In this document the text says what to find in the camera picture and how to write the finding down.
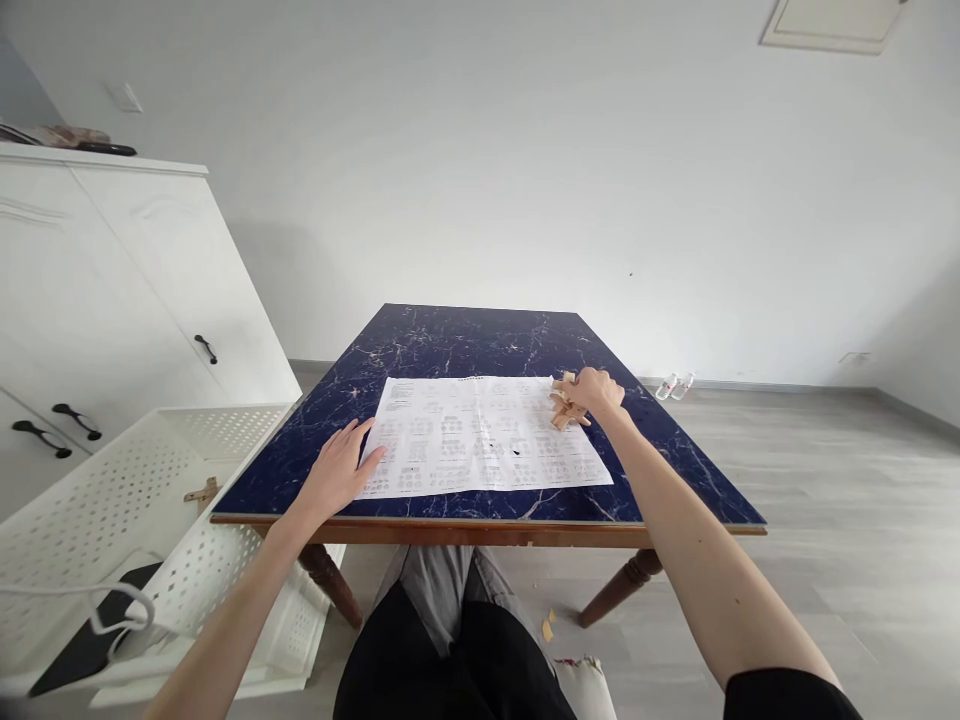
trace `wooden table leg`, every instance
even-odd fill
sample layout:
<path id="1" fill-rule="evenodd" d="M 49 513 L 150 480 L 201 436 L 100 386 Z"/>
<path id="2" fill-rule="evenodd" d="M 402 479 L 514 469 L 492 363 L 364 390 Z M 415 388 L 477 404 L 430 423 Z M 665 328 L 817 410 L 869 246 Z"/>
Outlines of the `wooden table leg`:
<path id="1" fill-rule="evenodd" d="M 307 545 L 300 553 L 300 562 L 311 579 L 327 594 L 330 602 L 350 623 L 350 627 L 359 630 L 363 625 L 363 613 L 357 605 L 350 586 L 340 574 L 340 568 L 327 553 L 323 545 Z"/>
<path id="2" fill-rule="evenodd" d="M 580 627 L 587 628 L 593 625 L 642 588 L 652 575 L 656 575 L 661 570 L 663 565 L 660 564 L 656 550 L 637 552 L 583 609 L 580 613 Z"/>

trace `left hand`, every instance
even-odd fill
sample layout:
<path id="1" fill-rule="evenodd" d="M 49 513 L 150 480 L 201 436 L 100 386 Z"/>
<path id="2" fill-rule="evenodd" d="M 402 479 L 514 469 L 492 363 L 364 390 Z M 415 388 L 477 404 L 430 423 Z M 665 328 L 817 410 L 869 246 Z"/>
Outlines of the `left hand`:
<path id="1" fill-rule="evenodd" d="M 327 518 L 343 510 L 360 494 L 387 452 L 385 447 L 378 447 L 357 467 L 360 444 L 373 422 L 374 418 L 369 418 L 358 425 L 356 420 L 351 420 L 330 436 L 284 517 L 295 519 L 305 533 L 312 535 Z"/>

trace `cabinet door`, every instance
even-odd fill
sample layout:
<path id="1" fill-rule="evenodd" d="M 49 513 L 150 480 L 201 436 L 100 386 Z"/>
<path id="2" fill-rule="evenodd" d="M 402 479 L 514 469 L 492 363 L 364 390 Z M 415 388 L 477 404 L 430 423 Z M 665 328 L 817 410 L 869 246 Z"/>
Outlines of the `cabinet door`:
<path id="1" fill-rule="evenodd" d="M 76 173 L 230 399 L 300 397 L 206 180 L 96 168 Z M 215 365 L 194 340 L 198 335 L 216 354 Z"/>
<path id="2" fill-rule="evenodd" d="M 0 163 L 0 274 L 0 384 L 78 444 L 156 407 L 228 402 L 66 167 Z"/>
<path id="3" fill-rule="evenodd" d="M 17 423 L 19 427 L 30 423 L 33 432 L 14 430 Z M 0 390 L 0 522 L 88 457 L 89 453 Z"/>

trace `paper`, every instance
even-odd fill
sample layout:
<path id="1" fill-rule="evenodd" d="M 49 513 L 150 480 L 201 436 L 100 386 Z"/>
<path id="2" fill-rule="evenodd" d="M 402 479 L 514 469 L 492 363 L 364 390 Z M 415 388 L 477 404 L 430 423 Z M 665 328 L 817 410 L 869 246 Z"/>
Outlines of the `paper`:
<path id="1" fill-rule="evenodd" d="M 387 454 L 358 499 L 612 485 L 583 429 L 550 424 L 553 378 L 387 378 L 364 458 Z"/>

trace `gray pants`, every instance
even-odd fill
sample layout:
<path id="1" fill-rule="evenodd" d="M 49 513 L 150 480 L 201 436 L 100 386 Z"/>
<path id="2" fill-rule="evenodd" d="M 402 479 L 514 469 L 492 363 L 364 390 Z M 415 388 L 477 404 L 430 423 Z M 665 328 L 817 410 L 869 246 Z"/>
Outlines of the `gray pants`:
<path id="1" fill-rule="evenodd" d="M 553 662 L 544 650 L 540 633 L 527 618 L 490 550 L 472 545 L 401 545 L 383 576 L 374 607 L 394 583 L 413 603 L 420 621 L 440 657 L 450 655 L 450 644 L 460 635 L 460 612 L 464 601 L 499 605 L 526 628 L 540 646 L 547 666 Z"/>

